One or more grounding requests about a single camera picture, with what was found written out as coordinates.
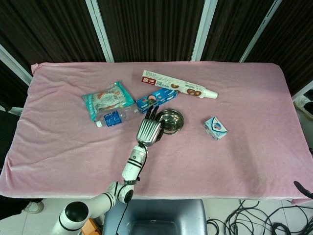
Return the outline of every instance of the robotic hand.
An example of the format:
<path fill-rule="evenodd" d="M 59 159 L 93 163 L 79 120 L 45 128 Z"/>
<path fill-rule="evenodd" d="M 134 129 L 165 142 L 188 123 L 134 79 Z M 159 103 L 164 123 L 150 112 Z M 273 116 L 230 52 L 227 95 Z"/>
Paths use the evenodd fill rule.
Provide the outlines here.
<path fill-rule="evenodd" d="M 53 235 L 77 235 L 89 218 L 96 218 L 109 211 L 116 200 L 128 203 L 132 199 L 134 185 L 140 180 L 139 175 L 147 160 L 147 147 L 159 141 L 164 132 L 164 121 L 155 120 L 157 110 L 158 106 L 154 109 L 151 106 L 140 125 L 136 136 L 138 146 L 133 148 L 122 172 L 123 184 L 113 182 L 106 192 L 92 199 L 68 204 L 52 229 Z"/>

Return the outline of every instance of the blue bottle label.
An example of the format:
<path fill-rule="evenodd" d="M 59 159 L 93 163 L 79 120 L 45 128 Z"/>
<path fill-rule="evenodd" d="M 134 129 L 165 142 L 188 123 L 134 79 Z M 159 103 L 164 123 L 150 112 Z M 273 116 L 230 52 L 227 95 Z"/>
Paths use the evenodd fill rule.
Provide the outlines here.
<path fill-rule="evenodd" d="M 114 111 L 110 114 L 104 115 L 104 121 L 106 122 L 107 126 L 115 126 L 122 123 L 118 111 Z"/>

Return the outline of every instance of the snack bag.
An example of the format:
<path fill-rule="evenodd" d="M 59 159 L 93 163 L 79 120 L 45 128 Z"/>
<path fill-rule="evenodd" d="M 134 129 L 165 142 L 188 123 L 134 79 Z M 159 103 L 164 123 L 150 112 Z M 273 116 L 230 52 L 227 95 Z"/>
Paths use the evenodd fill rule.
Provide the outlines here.
<path fill-rule="evenodd" d="M 82 96 L 92 121 L 96 121 L 99 113 L 110 113 L 115 109 L 134 104 L 131 95 L 120 82 L 111 84 L 109 88 L 93 94 Z"/>

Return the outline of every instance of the pink towel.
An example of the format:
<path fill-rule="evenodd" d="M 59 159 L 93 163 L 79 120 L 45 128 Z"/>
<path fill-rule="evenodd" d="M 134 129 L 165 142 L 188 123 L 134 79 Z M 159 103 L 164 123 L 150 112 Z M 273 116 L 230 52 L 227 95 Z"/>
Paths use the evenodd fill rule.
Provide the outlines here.
<path fill-rule="evenodd" d="M 97 128 L 81 95 L 122 80 L 136 99 L 158 90 L 143 70 L 217 91 L 216 100 L 179 94 L 160 109 L 185 118 L 176 135 L 150 147 L 135 197 L 306 198 L 313 191 L 313 159 L 284 75 L 274 64 L 220 62 L 43 63 L 34 78 L 0 176 L 10 197 L 93 197 L 121 173 L 143 119 Z M 228 130 L 207 135 L 212 116 Z"/>

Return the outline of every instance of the metal bowl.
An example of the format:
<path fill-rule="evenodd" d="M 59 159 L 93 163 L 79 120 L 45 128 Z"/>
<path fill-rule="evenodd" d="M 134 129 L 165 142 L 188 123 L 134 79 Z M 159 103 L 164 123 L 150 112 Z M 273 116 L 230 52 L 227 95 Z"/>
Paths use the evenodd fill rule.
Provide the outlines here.
<path fill-rule="evenodd" d="M 156 116 L 157 121 L 165 121 L 164 133 L 168 135 L 176 134 L 184 126 L 183 115 L 175 109 L 165 109 Z"/>

